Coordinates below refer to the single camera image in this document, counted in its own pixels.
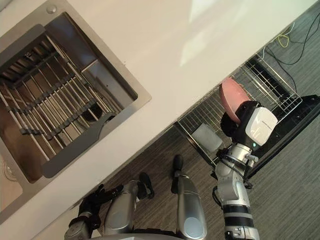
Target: dish rack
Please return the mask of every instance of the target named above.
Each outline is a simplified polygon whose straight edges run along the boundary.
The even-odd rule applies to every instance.
[[[5,66],[0,98],[21,134],[30,136],[50,161],[95,122],[104,119],[104,124],[122,107],[110,95],[102,97],[48,35],[38,41]]]
[[[258,54],[250,58],[231,75],[253,101],[260,102],[278,119],[280,124],[303,100],[293,88]],[[209,126],[222,140],[220,148],[231,145],[220,127],[225,109],[222,106],[217,86],[183,114],[175,123],[180,132],[187,137],[209,165],[215,167],[218,150],[209,151],[197,142],[192,134],[201,124]]]

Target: metal rod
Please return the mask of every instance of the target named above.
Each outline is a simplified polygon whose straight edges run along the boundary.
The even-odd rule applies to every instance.
[[[201,108],[201,105],[199,105],[199,107],[200,107],[201,111],[206,115],[206,117],[212,122],[212,124],[217,127],[216,123],[208,116],[208,114],[206,113],[206,111],[204,111],[204,110]],[[209,121],[208,121],[206,118],[204,118],[204,116],[201,115],[201,117],[206,121],[206,123],[207,123],[209,126],[211,125],[211,124],[209,123]]]
[[[63,89],[69,94],[69,96],[70,96],[70,97],[72,98],[72,100],[77,104],[77,106],[78,106],[79,108],[81,108],[81,105],[78,103],[78,101],[76,101],[76,99],[75,99],[74,96],[71,94],[71,92],[69,91],[69,89],[67,88],[66,85],[63,85],[62,87],[59,87],[57,92],[60,92],[60,93],[63,95],[63,97],[66,99],[66,101],[73,107],[73,109],[74,109],[75,111],[77,111],[77,108],[74,106],[74,104],[73,104],[73,103],[69,100],[69,98],[66,96],[66,94],[65,94],[64,91],[63,91]],[[80,115],[79,118],[83,121],[83,123],[85,124],[85,126],[86,126],[87,128],[90,127],[90,125],[87,123],[87,121],[84,119],[84,117],[83,117],[82,115]]]
[[[198,120],[199,120],[199,122],[200,123],[202,123],[203,121],[201,121],[201,119],[198,117],[198,115],[197,114],[195,114],[195,112],[194,111],[192,111],[191,112]]]
[[[188,139],[190,139],[191,144],[195,145],[197,149],[200,150],[201,156],[204,158],[204,160],[213,167],[216,167],[217,164],[209,157],[208,153],[203,149],[202,146],[199,145],[199,143],[191,136],[191,134],[186,130],[186,128],[178,121],[177,122],[178,126],[183,130],[183,134],[187,136]]]
[[[26,70],[24,70],[24,67],[21,67],[17,62],[11,65],[11,69],[20,75],[27,72]]]
[[[222,118],[222,116],[208,102],[209,102],[209,99],[205,101],[205,103],[212,109],[212,111],[214,111],[215,114],[217,114],[220,118]]]
[[[4,106],[5,106],[6,108],[9,108],[10,106],[9,106],[7,100],[5,99],[5,97],[3,96],[1,90],[0,90],[0,98],[1,98],[1,100],[3,101],[3,103],[4,103]],[[11,117],[13,118],[13,120],[15,121],[15,123],[17,124],[18,128],[19,128],[19,129],[22,129],[23,127],[21,126],[20,122],[18,121],[16,115],[12,112],[12,110],[9,110],[9,113],[10,113]]]
[[[196,126],[194,126],[193,123],[188,119],[188,116],[185,116],[185,120],[190,123],[190,127],[189,126],[188,127],[192,132],[196,130]]]
[[[188,114],[185,116],[187,119],[191,119],[193,122],[195,122],[195,126],[198,126],[199,124],[201,125],[201,122],[199,123],[198,121],[196,121],[191,114]]]
[[[262,59],[258,54],[257,56],[281,80],[282,83],[284,83],[293,93],[297,95],[296,91],[294,91],[293,88],[264,59]]]
[[[21,96],[21,99],[27,103],[22,95],[19,93],[19,95]],[[49,132],[52,131],[52,129],[48,126],[47,122],[44,120],[44,118],[41,116],[41,114],[38,112],[38,110],[36,108],[33,108],[33,110],[35,111],[35,113],[37,114],[37,116],[39,117],[39,119],[42,121],[42,123],[45,125],[45,127],[48,129]],[[32,113],[32,115],[34,116],[34,119],[39,123],[39,121],[37,120],[36,116],[34,115],[34,113],[32,112],[32,110],[30,111],[30,113]],[[59,145],[59,147],[61,149],[63,149],[64,147],[62,146],[62,144],[60,143],[60,141],[58,140],[58,138],[56,136],[53,137],[53,139],[56,141],[56,143]]]
[[[193,130],[192,130],[191,127],[185,122],[186,120],[183,118],[183,119],[181,119],[181,121],[183,122],[183,125],[185,125],[185,126],[190,130],[190,133],[192,133]]]
[[[102,108],[105,110],[105,112],[109,113],[111,112],[111,109],[105,105],[102,101],[102,99],[98,96],[98,94],[95,93],[95,91],[90,87],[88,86],[89,88],[89,91],[92,93],[92,95],[97,99],[97,101],[101,104]]]
[[[60,78],[58,77],[58,75],[55,73],[55,71],[51,68],[51,66],[50,66],[48,63],[46,63],[46,64],[47,64],[47,66],[50,68],[50,70],[53,72],[53,74],[55,75],[55,77],[56,77],[59,81],[61,81]],[[66,84],[71,88],[71,90],[74,92],[74,94],[77,96],[77,98],[82,102],[82,104],[85,105],[85,104],[86,104],[85,101],[79,96],[79,94],[78,94],[77,91],[74,89],[74,87],[73,87],[69,82],[67,82]],[[84,93],[83,93],[83,96],[84,96],[84,97],[87,99],[87,101],[89,102],[88,97],[87,97],[86,95],[84,95]],[[88,112],[92,115],[92,117],[93,117],[96,121],[99,120],[99,119],[96,117],[96,115],[91,111],[90,108],[88,108]]]
[[[205,105],[205,102],[202,104],[202,106],[206,109],[202,111],[204,112],[204,114],[210,119],[210,121],[218,128],[219,128],[219,122],[220,120],[207,108],[207,106]]]
[[[6,85],[5,83],[3,83],[3,86],[4,86],[5,90],[6,90],[6,93],[7,93],[7,94],[9,95],[9,97],[11,98],[11,101],[13,101],[14,105],[17,106],[18,103],[16,102],[14,96],[13,96],[13,95],[11,94],[11,92],[9,91],[7,85]],[[19,121],[20,121],[21,125],[23,126],[23,128],[25,128],[25,129],[30,129],[30,127],[28,127],[28,125],[26,124],[26,122],[24,121],[24,119],[21,117],[21,115],[20,115],[19,112],[16,112],[15,115],[16,115],[17,118],[19,119]]]
[[[31,77],[33,83],[34,83],[34,84],[37,86],[37,88],[39,89],[39,91],[40,91],[41,93],[43,93],[42,88],[41,88],[40,85],[37,83],[37,81],[35,80],[35,78],[34,78],[32,75],[30,75],[30,77]],[[62,123],[64,122],[64,119],[62,118],[61,114],[56,110],[56,108],[53,106],[53,104],[50,103],[50,101],[48,100],[48,98],[46,97],[45,99],[47,100],[47,103],[46,103],[45,100],[42,101],[43,106],[45,106],[45,108],[47,109],[47,111],[49,111],[49,113],[52,115],[53,119],[56,121],[56,123],[57,123],[58,126],[59,126],[60,124],[62,124]],[[52,111],[50,110],[50,108],[49,108],[46,104],[50,105],[51,108],[55,111],[55,113],[57,114],[57,116],[61,119],[61,121],[62,121],[61,123],[58,121],[58,119],[56,118],[56,116],[52,113]],[[65,136],[68,138],[68,140],[69,140],[70,142],[73,141],[72,138],[70,137],[70,135],[67,133],[67,131],[66,131],[64,128],[62,128],[62,132],[65,134]]]
[[[213,102],[212,98],[213,98],[213,97],[208,97],[208,101],[211,102],[211,104],[214,105],[214,106],[216,107],[216,109],[218,109],[219,112],[223,115],[224,112],[219,108],[219,106],[217,106],[217,105]]]
[[[289,96],[284,102],[290,100],[291,102],[288,104],[288,106],[286,106],[285,110],[290,107],[298,98],[292,100],[291,98],[293,97],[293,95]]]
[[[249,83],[252,83],[262,94],[263,94],[263,96],[268,96],[266,93],[265,93],[265,91],[262,91],[262,89],[263,90],[265,90],[261,85],[257,85],[257,83],[255,82],[255,81],[252,81],[252,79],[250,79],[251,77],[247,74],[247,72],[243,69],[243,68],[241,68],[242,69],[242,71],[244,72],[244,74],[246,75],[246,78],[248,79],[248,82]]]
[[[22,68],[25,73],[29,72],[29,69],[24,65],[22,65],[20,62],[16,61],[15,64],[18,65],[20,68]]]
[[[47,83],[48,83],[49,81],[47,80],[47,78],[45,77],[45,75],[43,75],[43,73],[40,71],[40,69],[39,69],[39,72],[41,73],[42,77],[43,77],[43,78],[47,81]],[[36,84],[37,87],[39,88],[40,92],[43,94],[43,93],[44,93],[43,89],[39,86],[38,83],[35,82],[35,84]],[[56,111],[57,114],[58,114],[58,116],[62,119],[62,121],[67,120],[69,116],[67,115],[67,113],[65,112],[65,110],[64,110],[64,109],[60,106],[60,104],[56,101],[56,99],[54,98],[54,96],[52,95],[52,93],[50,93],[49,95],[51,96],[51,98],[46,97],[46,99],[49,100],[49,101],[51,101],[51,104],[52,104],[52,106],[53,106],[54,108],[55,108],[55,105],[58,107],[58,109],[57,109],[57,111]],[[60,110],[60,111],[63,113],[65,119],[63,119],[63,116],[61,116],[61,114],[60,114],[60,112],[59,112],[58,110]],[[74,130],[77,132],[77,134],[81,135],[80,130],[77,128],[77,126],[76,126],[73,122],[71,122],[70,125],[74,128]]]
[[[66,74],[69,74],[69,72],[67,71],[67,69],[60,64],[59,60],[57,59],[57,57],[54,56],[55,61],[62,67],[63,71]],[[72,64],[70,62],[67,62],[68,66],[71,68],[71,70],[75,73],[76,75],[76,79],[78,80],[79,84],[86,90],[86,92],[88,93],[89,97],[91,98],[95,98],[95,96],[86,88],[86,86],[84,86],[84,84],[82,83],[82,80],[85,79],[84,77],[81,77],[81,75],[77,72],[77,70],[72,66]],[[80,91],[80,93],[86,98],[87,101],[89,101],[88,96],[82,91],[82,89],[79,87],[79,85],[77,84],[77,82],[72,78],[71,81],[73,82],[73,84],[76,86],[76,88]],[[101,108],[101,110],[106,113],[108,111],[105,111],[105,109],[108,109],[108,107],[106,106],[106,104],[101,100],[99,101],[99,99],[96,99],[98,102],[98,106]]]
[[[271,93],[273,93],[273,94],[276,96],[276,98],[279,98],[279,97],[281,96],[281,94],[280,94],[280,93],[278,92],[278,90],[273,86],[273,84],[271,84],[271,83],[269,82],[270,79],[266,79],[266,77],[262,74],[262,71],[258,71],[258,69],[255,67],[255,65],[252,65],[249,69],[250,69],[251,72],[253,72],[253,74],[267,87],[267,89],[270,90],[270,92],[268,92],[268,91],[266,90],[266,92],[267,92],[269,95],[271,95]]]
[[[202,116],[202,114],[198,111],[198,108],[194,109],[194,111],[201,117],[201,122],[206,122],[208,125],[210,125],[210,123],[204,118],[204,116]]]
[[[17,96],[20,98],[21,102],[23,102],[23,105],[26,107],[27,103],[24,101],[24,99],[22,98],[21,94],[19,93],[19,91],[15,88],[15,93],[17,94]],[[46,131],[44,130],[44,128],[41,126],[40,122],[37,120],[36,116],[33,114],[32,111],[30,112],[30,119],[33,122],[33,124],[35,126],[37,126],[38,128],[41,129],[41,131],[43,132],[43,134],[41,134],[42,139],[44,140],[44,142],[47,144],[47,146],[49,147],[49,149],[52,151],[52,153],[54,155],[56,155],[56,151],[52,148],[51,144],[48,142],[48,140],[46,139],[46,137],[44,136],[44,134],[46,134]]]
[[[44,80],[46,81],[46,83],[49,85],[49,87],[52,87],[52,84],[49,82],[49,80],[46,78],[46,76],[44,75],[44,73],[40,70],[40,68],[38,69],[40,74],[42,75],[42,77],[44,78]],[[60,90],[62,96],[65,98],[65,100],[69,103],[69,105],[71,105],[75,110],[77,110],[75,108],[75,106],[71,103],[71,101],[69,100],[69,98],[65,95],[65,93],[62,91],[62,89],[60,87],[58,87],[58,89]],[[57,96],[57,98],[60,100],[60,102],[63,104],[63,106],[67,109],[67,111],[69,112],[70,115],[73,114],[73,112],[70,110],[70,108],[67,106],[67,104],[65,103],[65,101],[63,101],[63,99],[61,98],[61,96],[58,94],[58,92],[56,90],[53,91],[55,93],[55,95]],[[85,121],[85,119],[80,115],[79,118],[81,120],[84,121],[84,124],[86,125],[87,128],[89,128],[89,124]]]
[[[20,107],[19,107],[19,105],[18,105],[18,103],[17,103],[16,101],[14,102],[14,104],[15,104],[15,106],[20,110]],[[39,131],[38,128],[35,128],[35,127],[31,124],[31,122],[29,121],[29,119],[27,118],[27,116],[26,116],[24,113],[21,113],[20,116],[22,116],[21,118],[23,119],[23,123],[25,124],[25,127],[26,127],[27,129]]]
[[[29,92],[29,94],[31,95],[32,99],[33,100],[36,100],[35,96],[33,95],[33,93],[31,92],[31,90],[29,89],[29,87],[26,85],[26,83],[24,81],[22,81],[24,87],[27,89],[27,91]],[[48,117],[48,115],[46,114],[46,112],[43,110],[42,106],[37,103],[39,109],[41,110],[41,112],[43,113],[43,115],[47,118],[48,122],[52,125],[52,127],[55,129],[57,126],[55,126],[55,124],[51,121],[51,119]],[[51,112],[51,110],[45,105],[45,104],[42,104],[46,109],[47,111],[53,116],[53,119],[58,122],[58,120],[56,119],[56,117],[53,115],[53,113]],[[72,138],[69,136],[69,134],[66,132],[65,129],[62,129],[62,132],[66,135],[66,137],[68,138],[68,140],[70,142],[72,142]]]
[[[82,70],[81,73],[85,72],[87,69],[91,68],[92,65],[96,64],[98,61],[98,59],[93,60],[91,63],[89,63],[87,66],[85,66]]]
[[[11,100],[11,97],[9,97],[8,95],[3,95],[3,97],[4,97],[5,99],[7,99],[7,100]]]
[[[20,76],[18,73],[16,73],[15,71],[13,71],[13,70],[10,69],[10,68],[7,68],[7,69],[5,70],[5,72],[7,72],[8,74],[10,74],[11,76],[13,76],[13,77],[16,78],[16,79],[21,78],[21,76]]]
[[[43,89],[41,88],[41,86],[39,85],[39,83],[35,80],[35,78],[34,78],[32,75],[30,75],[30,77],[31,77],[31,80],[33,81],[33,83],[35,84],[35,86],[36,86],[36,87],[38,88],[38,90],[40,91],[40,93],[43,94],[44,91],[43,91]],[[56,107],[53,105],[53,103],[49,100],[48,97],[45,97],[44,99],[45,99],[45,100],[43,101],[43,103],[47,104],[47,105],[54,111],[55,116],[58,116],[58,117],[60,118],[61,122],[58,121],[58,119],[57,119],[57,123],[58,123],[58,124],[62,124],[65,120],[63,119],[63,117],[61,116],[61,114],[59,113],[59,111],[56,109]]]
[[[7,93],[9,94],[9,96],[12,98],[12,101],[14,102],[15,106],[16,106],[18,109],[20,109],[18,103],[16,102],[14,96],[13,96],[13,95],[11,94],[11,92],[9,91],[7,85],[6,85],[5,83],[4,83],[3,85],[4,85]],[[38,149],[40,150],[40,152],[43,154],[44,158],[45,158],[47,161],[49,161],[50,158],[48,157],[48,155],[46,154],[46,152],[43,150],[43,148],[41,147],[41,145],[39,144],[39,142],[37,141],[37,139],[35,138],[35,136],[34,136],[32,133],[30,133],[29,135],[30,135],[31,139],[33,140],[33,142],[35,143],[35,145],[36,145],[36,146],[38,147]]]
[[[110,108],[112,108],[114,113],[119,113],[122,111],[122,108],[117,105],[115,100],[109,95],[109,93],[105,92],[105,101],[109,104]]]
[[[66,55],[64,54],[64,52],[60,49],[60,47],[58,45],[56,45],[54,43],[54,41],[48,36],[46,35],[46,38],[48,39],[48,41],[50,42],[50,44],[54,47],[54,49],[61,55],[61,57],[63,57],[64,59],[66,59]]]
[[[245,70],[245,69],[243,69],[243,70],[248,75],[248,77],[251,78],[273,100],[274,103],[277,103],[276,99],[274,99],[273,96],[266,91],[266,89],[261,85],[260,82],[257,81],[257,79],[254,76],[252,76],[247,70]]]

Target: robotic hand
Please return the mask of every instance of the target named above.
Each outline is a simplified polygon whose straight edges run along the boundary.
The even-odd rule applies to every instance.
[[[250,203],[245,186],[246,173],[258,158],[252,155],[266,143],[278,120],[271,111],[257,101],[245,101],[235,114],[240,119],[236,124],[226,113],[221,120],[223,132],[232,139],[229,149],[218,153],[220,159],[215,167],[218,185],[213,189],[214,200],[223,209],[225,239],[259,240],[258,230],[254,227]]]

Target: floor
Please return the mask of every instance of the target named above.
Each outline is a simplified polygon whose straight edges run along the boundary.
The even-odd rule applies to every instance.
[[[290,38],[303,41],[318,13],[320,2],[297,19]],[[295,79],[301,96],[320,95],[319,39],[320,31],[317,31],[307,42],[301,60],[297,64],[284,66]],[[285,62],[294,62],[302,50],[300,43],[289,43],[287,48],[281,48],[274,41],[270,47]],[[286,76],[271,57],[266,56],[265,59],[281,75]],[[254,188],[248,194],[252,215],[263,240],[320,238],[319,125],[320,116],[251,179]],[[134,226],[174,231],[178,197],[170,192],[170,171],[176,154],[184,156],[183,169],[202,197],[208,228],[207,239],[224,239],[223,214],[212,199],[212,188],[217,181],[210,176],[210,167],[174,127],[109,180],[106,188],[126,183],[136,179],[140,172],[147,172],[153,182],[155,197],[138,203]],[[102,206],[102,219],[107,210],[108,204]]]

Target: stainless steel sink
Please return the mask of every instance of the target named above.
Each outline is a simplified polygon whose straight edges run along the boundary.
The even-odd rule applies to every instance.
[[[0,157],[22,189],[0,223],[150,99],[64,0],[0,37]]]

